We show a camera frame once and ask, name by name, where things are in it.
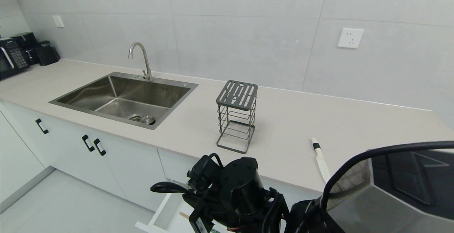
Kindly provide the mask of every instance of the knife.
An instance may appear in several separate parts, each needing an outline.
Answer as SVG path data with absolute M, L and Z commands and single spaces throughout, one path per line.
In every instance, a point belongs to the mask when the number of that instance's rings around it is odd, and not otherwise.
M 323 154 L 321 153 L 321 147 L 318 141 L 315 138 L 312 138 L 312 146 L 317 153 L 317 164 L 318 164 L 318 169 L 320 170 L 321 176 L 323 177 L 323 180 L 325 183 L 328 182 L 328 180 L 331 178 L 330 172 L 328 171 L 328 167 L 326 165 L 325 159 L 323 157 Z

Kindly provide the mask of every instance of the kitchen counter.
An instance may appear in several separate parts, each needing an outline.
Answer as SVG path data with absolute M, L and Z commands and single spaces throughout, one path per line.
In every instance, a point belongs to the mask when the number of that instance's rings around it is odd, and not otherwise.
M 153 73 L 156 78 L 199 86 L 157 127 L 149 130 L 49 104 L 49 101 L 112 72 L 141 70 L 60 60 L 0 82 L 0 99 L 125 139 L 189 157 L 216 152 L 224 164 L 242 154 L 216 146 L 216 97 L 224 81 Z M 311 137 L 317 138 L 331 174 L 368 149 L 424 141 L 454 140 L 435 113 L 374 102 L 258 88 L 256 130 L 246 156 L 266 178 L 322 192 Z

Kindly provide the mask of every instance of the baseboard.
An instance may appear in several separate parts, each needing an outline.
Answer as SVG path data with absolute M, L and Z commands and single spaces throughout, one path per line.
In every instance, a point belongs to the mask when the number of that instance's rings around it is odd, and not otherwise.
M 49 166 L 41 173 L 33 177 L 33 179 L 29 180 L 24 186 L 19 188 L 16 192 L 14 192 L 11 196 L 7 197 L 1 204 L 0 204 L 0 212 L 5 211 L 10 205 L 14 204 L 18 199 L 20 199 L 25 193 L 27 193 L 31 188 L 33 188 L 36 184 L 42 181 L 46 176 L 48 176 L 55 168 Z

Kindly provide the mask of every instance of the wall outlet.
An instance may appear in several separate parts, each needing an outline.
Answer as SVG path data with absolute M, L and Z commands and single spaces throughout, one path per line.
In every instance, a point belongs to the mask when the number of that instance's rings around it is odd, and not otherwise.
M 357 49 L 360 45 L 363 32 L 364 29 L 343 28 L 337 47 Z
M 65 26 L 63 25 L 63 21 L 61 21 L 60 16 L 52 16 L 52 18 L 54 19 L 55 25 L 56 25 L 57 27 L 65 27 Z

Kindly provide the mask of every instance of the floor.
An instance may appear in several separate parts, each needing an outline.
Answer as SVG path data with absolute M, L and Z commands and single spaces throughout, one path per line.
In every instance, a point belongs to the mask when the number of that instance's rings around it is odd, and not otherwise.
M 1 233 L 143 233 L 154 212 L 59 170 L 0 214 Z

